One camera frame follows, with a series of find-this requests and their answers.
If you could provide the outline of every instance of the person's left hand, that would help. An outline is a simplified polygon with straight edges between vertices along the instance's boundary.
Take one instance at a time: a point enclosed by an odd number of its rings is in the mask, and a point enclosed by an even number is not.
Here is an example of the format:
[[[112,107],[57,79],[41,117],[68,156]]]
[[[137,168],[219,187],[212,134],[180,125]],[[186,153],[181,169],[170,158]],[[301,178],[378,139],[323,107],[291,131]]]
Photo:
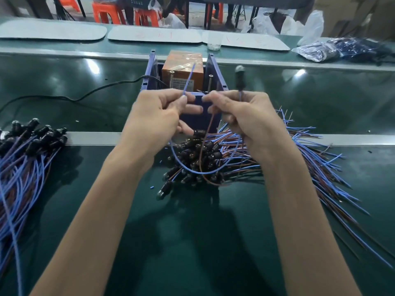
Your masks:
[[[134,102],[116,148],[123,156],[143,157],[147,163],[143,173],[175,133],[193,135],[180,114],[201,114],[203,107],[188,104],[195,101],[195,96],[185,94],[177,89],[143,90]]]

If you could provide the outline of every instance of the white board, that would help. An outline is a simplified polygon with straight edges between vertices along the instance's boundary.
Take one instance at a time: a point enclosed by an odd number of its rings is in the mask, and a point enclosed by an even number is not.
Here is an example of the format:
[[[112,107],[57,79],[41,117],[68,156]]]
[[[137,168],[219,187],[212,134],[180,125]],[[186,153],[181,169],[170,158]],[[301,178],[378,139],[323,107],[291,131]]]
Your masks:
[[[194,29],[168,29],[130,25],[113,27],[107,38],[111,40],[157,43],[201,43],[201,34]]]
[[[0,38],[98,40],[107,28],[74,21],[54,22],[35,18],[20,18],[0,25]]]
[[[280,39],[265,34],[221,32],[223,35],[223,46],[234,46],[238,48],[250,48],[261,50],[289,51],[289,47]],[[202,41],[207,44],[209,31],[204,31]]]

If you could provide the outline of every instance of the person's right hand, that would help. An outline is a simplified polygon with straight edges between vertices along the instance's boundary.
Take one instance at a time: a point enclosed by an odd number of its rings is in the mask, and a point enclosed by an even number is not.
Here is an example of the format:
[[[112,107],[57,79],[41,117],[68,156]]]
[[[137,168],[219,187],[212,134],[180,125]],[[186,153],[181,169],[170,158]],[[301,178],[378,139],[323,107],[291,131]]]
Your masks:
[[[264,92],[212,91],[203,96],[203,102],[212,102],[209,113],[222,111],[222,120],[229,128],[241,134],[251,157],[265,163],[280,145],[292,142],[286,127]]]

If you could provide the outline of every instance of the hand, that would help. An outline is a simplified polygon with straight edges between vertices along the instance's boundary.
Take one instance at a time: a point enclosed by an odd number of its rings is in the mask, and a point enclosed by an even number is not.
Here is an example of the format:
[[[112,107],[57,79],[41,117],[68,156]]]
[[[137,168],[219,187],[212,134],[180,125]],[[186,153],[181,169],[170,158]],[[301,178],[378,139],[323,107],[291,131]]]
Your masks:
[[[264,92],[212,91],[203,102],[212,102],[209,113],[222,111],[222,120],[229,128],[244,138],[251,157],[261,165],[284,141],[292,142],[286,127],[274,110],[269,96]]]
[[[191,93],[182,95],[182,90],[143,90],[134,102],[122,130],[116,153],[133,156],[143,162],[141,175],[151,168],[154,156],[175,133],[193,135],[193,130],[182,120],[180,114],[201,114],[203,107],[194,102]]]

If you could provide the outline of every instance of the orange box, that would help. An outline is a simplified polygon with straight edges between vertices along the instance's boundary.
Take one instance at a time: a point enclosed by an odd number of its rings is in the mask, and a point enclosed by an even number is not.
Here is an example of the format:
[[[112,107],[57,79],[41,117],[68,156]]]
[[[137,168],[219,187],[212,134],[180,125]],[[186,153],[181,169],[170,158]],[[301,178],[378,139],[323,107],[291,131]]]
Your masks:
[[[174,71],[173,88],[183,90],[194,64],[195,68],[186,90],[202,90],[204,72],[203,58],[200,53],[189,53],[174,50],[170,51],[162,68],[163,82],[170,85],[170,71]]]

